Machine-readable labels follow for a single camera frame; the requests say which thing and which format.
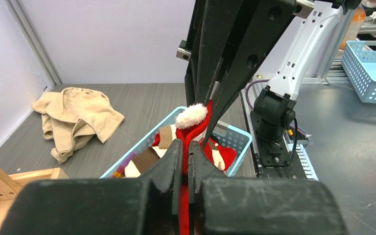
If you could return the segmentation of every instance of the black cable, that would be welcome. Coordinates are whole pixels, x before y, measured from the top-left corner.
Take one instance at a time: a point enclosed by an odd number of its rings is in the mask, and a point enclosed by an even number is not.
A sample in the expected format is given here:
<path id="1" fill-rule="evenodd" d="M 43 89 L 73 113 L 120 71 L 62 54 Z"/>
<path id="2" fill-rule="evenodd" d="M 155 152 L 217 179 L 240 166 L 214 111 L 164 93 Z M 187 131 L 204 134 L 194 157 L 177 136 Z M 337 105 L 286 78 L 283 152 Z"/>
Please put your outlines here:
<path id="1" fill-rule="evenodd" d="M 286 166 L 291 166 L 293 162 L 293 156 L 295 155 L 296 152 L 296 146 L 298 145 L 298 121 L 296 118 L 293 119 L 293 122 L 295 123 L 295 133 L 293 135 L 295 136 L 293 140 L 293 147 L 292 147 L 292 153 L 290 154 L 289 160 L 284 163 Z"/>

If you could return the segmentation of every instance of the gray table surface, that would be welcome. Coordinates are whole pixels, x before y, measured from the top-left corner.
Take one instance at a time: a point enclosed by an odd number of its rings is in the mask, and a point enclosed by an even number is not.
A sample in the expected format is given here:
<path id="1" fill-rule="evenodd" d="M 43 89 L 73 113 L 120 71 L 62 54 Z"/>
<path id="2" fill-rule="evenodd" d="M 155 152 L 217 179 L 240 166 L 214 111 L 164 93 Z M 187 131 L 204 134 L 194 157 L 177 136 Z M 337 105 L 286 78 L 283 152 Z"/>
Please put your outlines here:
<path id="1" fill-rule="evenodd" d="M 303 84 L 295 107 L 319 180 L 335 195 L 352 235 L 376 235 L 376 104 L 349 82 Z"/>
<path id="2" fill-rule="evenodd" d="M 125 116 L 123 123 L 104 144 L 92 138 L 59 165 L 50 155 L 54 142 L 43 138 L 40 114 L 31 113 L 0 148 L 0 167 L 6 173 L 61 167 L 70 178 L 98 178 L 172 110 L 186 103 L 184 84 L 59 85 L 53 90 L 71 86 L 105 93 L 113 108 Z M 221 120 L 246 130 L 240 99 Z M 237 176 L 255 177 L 250 150 Z"/>

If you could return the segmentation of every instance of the light blue basket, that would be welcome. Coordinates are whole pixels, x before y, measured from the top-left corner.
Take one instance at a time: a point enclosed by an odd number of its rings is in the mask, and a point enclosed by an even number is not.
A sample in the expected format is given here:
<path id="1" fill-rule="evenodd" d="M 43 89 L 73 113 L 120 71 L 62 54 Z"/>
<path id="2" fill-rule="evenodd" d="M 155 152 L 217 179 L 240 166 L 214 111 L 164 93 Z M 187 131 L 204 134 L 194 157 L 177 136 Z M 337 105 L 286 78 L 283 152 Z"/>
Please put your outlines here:
<path id="1" fill-rule="evenodd" d="M 157 133 L 159 133 L 159 128 L 175 124 L 175 118 L 178 114 L 184 111 L 186 107 L 178 107 L 172 113 L 170 113 L 164 120 L 162 120 L 157 126 L 155 126 L 146 136 L 144 136 L 135 146 L 133 146 L 127 153 L 121 157 L 112 167 L 110 167 L 100 178 L 111 178 L 113 173 L 116 171 L 118 166 L 129 156 L 131 153 L 141 153 L 148 146 L 150 146 L 154 140 Z M 218 138 L 222 146 L 228 146 L 237 152 L 237 156 L 233 164 L 227 170 L 227 176 L 234 176 L 241 164 L 243 163 L 246 151 L 252 142 L 252 136 L 236 127 L 227 125 L 223 122 L 218 122 L 217 126 L 219 129 L 225 131 L 224 134 L 213 131 L 213 134 Z"/>
<path id="2" fill-rule="evenodd" d="M 376 42 L 347 41 L 341 64 L 361 101 L 376 103 L 376 51 L 364 46 L 376 46 Z"/>

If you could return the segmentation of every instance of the beige towel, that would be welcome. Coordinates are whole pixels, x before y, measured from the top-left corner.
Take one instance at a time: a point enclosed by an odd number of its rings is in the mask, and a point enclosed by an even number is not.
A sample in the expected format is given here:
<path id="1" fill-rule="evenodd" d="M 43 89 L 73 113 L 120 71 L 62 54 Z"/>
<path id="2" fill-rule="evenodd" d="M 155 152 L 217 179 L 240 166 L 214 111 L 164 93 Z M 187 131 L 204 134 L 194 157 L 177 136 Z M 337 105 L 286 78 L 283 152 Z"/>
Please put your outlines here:
<path id="1" fill-rule="evenodd" d="M 46 92 L 32 108 L 42 114 L 44 139 L 54 139 L 51 155 L 59 164 L 94 135 L 104 143 L 124 119 L 105 94 L 83 88 Z"/>

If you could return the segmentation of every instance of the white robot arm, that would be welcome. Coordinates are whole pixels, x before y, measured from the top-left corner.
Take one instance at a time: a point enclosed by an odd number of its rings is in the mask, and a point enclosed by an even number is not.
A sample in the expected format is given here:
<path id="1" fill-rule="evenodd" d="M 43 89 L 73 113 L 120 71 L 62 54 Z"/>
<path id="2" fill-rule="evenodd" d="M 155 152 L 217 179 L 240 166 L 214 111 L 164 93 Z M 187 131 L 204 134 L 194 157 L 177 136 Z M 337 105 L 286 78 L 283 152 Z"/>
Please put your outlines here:
<path id="1" fill-rule="evenodd" d="M 301 26 L 292 47 L 286 52 L 278 72 L 267 85 L 278 95 L 289 94 L 296 100 L 301 82 L 310 62 L 343 16 L 343 9 L 332 8 L 332 3 L 315 1 L 315 8 L 307 19 L 299 18 Z"/>

